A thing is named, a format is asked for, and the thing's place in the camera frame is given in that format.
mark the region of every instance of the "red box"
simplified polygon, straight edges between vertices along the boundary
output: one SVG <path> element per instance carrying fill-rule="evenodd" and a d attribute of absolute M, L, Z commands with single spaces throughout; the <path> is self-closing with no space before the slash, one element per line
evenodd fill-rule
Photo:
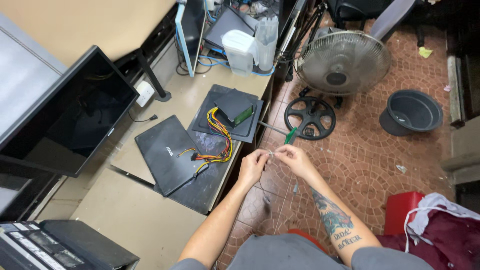
<path fill-rule="evenodd" d="M 391 195 L 387 199 L 385 213 L 384 235 L 405 233 L 403 225 L 410 210 L 418 207 L 418 203 L 425 197 L 424 194 L 410 191 Z M 410 214 L 409 222 L 413 221 L 416 213 Z"/>

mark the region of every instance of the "electrical outlet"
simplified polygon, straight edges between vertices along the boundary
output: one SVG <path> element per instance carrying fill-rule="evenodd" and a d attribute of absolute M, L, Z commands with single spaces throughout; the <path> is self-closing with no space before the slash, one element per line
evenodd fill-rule
<path fill-rule="evenodd" d="M 140 105 L 140 107 L 145 106 L 147 101 L 153 96 L 153 93 L 155 93 L 153 87 L 146 81 L 142 81 L 137 86 L 137 91 L 140 94 L 140 96 L 137 98 L 137 103 Z"/>

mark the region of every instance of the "person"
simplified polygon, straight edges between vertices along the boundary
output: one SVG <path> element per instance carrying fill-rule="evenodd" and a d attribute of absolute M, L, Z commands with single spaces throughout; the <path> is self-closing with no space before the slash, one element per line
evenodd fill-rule
<path fill-rule="evenodd" d="M 260 180 L 270 157 L 270 152 L 257 149 L 242 159 L 237 182 L 195 231 L 170 270 L 212 268 L 228 240 L 243 199 Z M 332 191 L 302 149 L 283 145 L 275 151 L 275 158 L 311 187 L 322 224 L 343 264 L 307 238 L 286 233 L 251 235 L 238 249 L 228 270 L 432 270 L 421 258 L 382 247 L 362 220 Z"/>

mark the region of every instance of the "black bucket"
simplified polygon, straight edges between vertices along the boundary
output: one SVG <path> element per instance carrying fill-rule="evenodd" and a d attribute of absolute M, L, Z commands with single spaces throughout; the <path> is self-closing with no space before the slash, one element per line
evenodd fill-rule
<path fill-rule="evenodd" d="M 399 90 L 388 98 L 380 125 L 394 136 L 406 136 L 439 127 L 443 117 L 442 108 L 429 95 L 413 89 Z"/>

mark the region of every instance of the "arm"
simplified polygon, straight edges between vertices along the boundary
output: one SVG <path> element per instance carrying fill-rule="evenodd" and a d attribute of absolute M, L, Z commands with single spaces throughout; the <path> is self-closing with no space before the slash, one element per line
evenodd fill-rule
<path fill-rule="evenodd" d="M 207 269 L 213 266 L 228 240 L 243 199 L 252 186 L 260 180 L 268 157 L 267 151 L 257 149 L 242 159 L 237 182 L 190 237 L 180 254 L 179 261 L 193 258 Z"/>
<path fill-rule="evenodd" d="M 327 235 L 345 265 L 351 267 L 353 253 L 359 248 L 382 246 L 367 226 L 328 186 L 302 149 L 284 145 L 277 149 L 275 156 L 310 185 Z"/>

